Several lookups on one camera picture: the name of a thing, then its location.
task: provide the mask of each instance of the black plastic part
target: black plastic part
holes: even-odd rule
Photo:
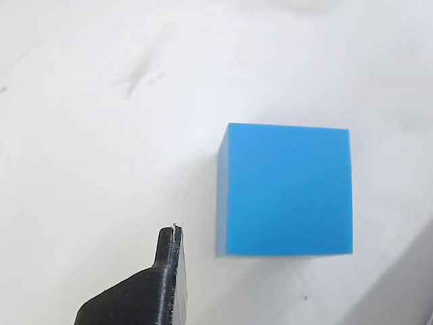
[[[160,230],[153,266],[87,301],[75,325],[185,325],[186,301],[183,232],[174,225]]]

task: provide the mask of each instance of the blue foam block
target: blue foam block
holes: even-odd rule
[[[348,130],[230,124],[216,224],[217,255],[352,253]]]

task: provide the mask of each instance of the cube top face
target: cube top face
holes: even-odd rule
[[[226,136],[227,254],[352,252],[348,130],[230,124]]]

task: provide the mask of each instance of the blue cube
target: blue cube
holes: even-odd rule
[[[229,124],[216,218],[219,256],[352,253],[348,130]]]

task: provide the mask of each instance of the white table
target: white table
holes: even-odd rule
[[[433,4],[154,2],[0,1],[0,323],[73,324],[173,222],[189,325],[431,314],[362,301],[433,211]],[[228,122],[350,129],[353,255],[215,260]]]

